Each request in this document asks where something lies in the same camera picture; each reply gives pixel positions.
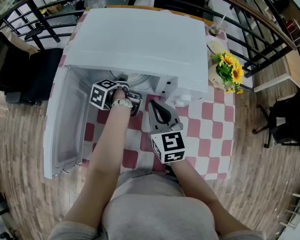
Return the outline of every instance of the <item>black chair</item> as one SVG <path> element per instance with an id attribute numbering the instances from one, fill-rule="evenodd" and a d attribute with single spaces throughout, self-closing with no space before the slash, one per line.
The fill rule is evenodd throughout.
<path id="1" fill-rule="evenodd" d="M 269 115 L 262 106 L 257 105 L 257 108 L 261 109 L 267 125 L 260 130 L 252 130 L 252 133 L 258 134 L 269 129 L 268 142 L 264 144 L 266 149 L 269 148 L 271 136 L 275 144 L 300 147 L 300 90 L 291 98 L 277 101 L 273 107 L 270 107 Z M 284 118 L 285 123 L 277 125 L 277 118 Z"/>
<path id="2" fill-rule="evenodd" d="M 45 30 L 45 28 L 43 26 L 41 26 L 39 23 L 36 23 L 35 24 L 35 29 L 29 31 L 25 35 L 24 40 L 26 41 L 26 40 L 32 38 L 32 40 L 38 46 L 38 48 L 40 49 L 40 51 L 43 51 L 43 50 L 45 50 L 45 48 L 42 45 L 42 43 L 40 42 L 40 39 L 39 39 L 38 35 L 41 34 L 44 30 Z"/>
<path id="3" fill-rule="evenodd" d="M 49 99 L 63 49 L 29 53 L 0 32 L 0 91 L 8 103 L 40 104 Z"/>

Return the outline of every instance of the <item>bracelet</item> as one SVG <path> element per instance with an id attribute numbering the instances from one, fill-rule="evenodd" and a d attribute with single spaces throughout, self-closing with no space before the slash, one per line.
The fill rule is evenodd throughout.
<path id="1" fill-rule="evenodd" d="M 128 107 L 130 110 L 133 108 L 132 102 L 130 100 L 128 100 L 128 99 L 125 99 L 125 98 L 116 98 L 112 102 L 111 107 L 113 107 L 115 105 L 125 106 L 125 107 Z"/>

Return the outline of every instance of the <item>gray shirt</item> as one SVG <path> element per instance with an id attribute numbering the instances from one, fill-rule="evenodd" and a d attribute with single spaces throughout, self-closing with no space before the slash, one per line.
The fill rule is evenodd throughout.
<path id="1" fill-rule="evenodd" d="M 105 207 L 99 236 L 105 240 L 218 240 L 214 217 L 201 201 L 186 197 L 173 178 L 138 171 L 120 176 Z M 59 223 L 50 240 L 92 240 L 97 230 L 76 222 Z M 262 232 L 239 231 L 224 240 L 263 240 Z"/>

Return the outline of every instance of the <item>checkered tablecloth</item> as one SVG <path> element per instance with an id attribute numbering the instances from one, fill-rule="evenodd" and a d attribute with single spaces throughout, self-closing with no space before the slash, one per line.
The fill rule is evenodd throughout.
<path id="1" fill-rule="evenodd" d="M 87 13 L 88 11 L 84 12 L 78 21 L 69 43 L 64 49 L 59 64 L 60 68 L 63 68 L 67 51 Z M 221 32 L 218 38 L 228 46 L 224 32 Z M 164 166 L 153 153 L 148 137 L 150 132 L 148 103 L 151 99 L 159 100 L 160 97 L 144 96 L 138 115 L 130 118 L 121 172 L 135 169 L 164 171 Z M 192 101 L 189 106 L 177 107 L 176 111 L 186 133 L 186 159 L 206 180 L 229 178 L 235 121 L 234 94 L 224 93 L 223 90 L 214 88 L 209 83 L 208 92 L 204 98 Z M 93 105 L 89 106 L 83 145 L 83 166 L 88 166 L 108 115 L 109 111 L 98 110 Z"/>

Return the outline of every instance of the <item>open microwave door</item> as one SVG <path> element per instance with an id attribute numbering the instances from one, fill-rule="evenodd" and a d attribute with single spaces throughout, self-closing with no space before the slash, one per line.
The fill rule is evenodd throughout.
<path id="1" fill-rule="evenodd" d="M 90 87 L 73 70 L 57 70 L 43 140 L 46 178 L 81 163 L 89 94 Z"/>

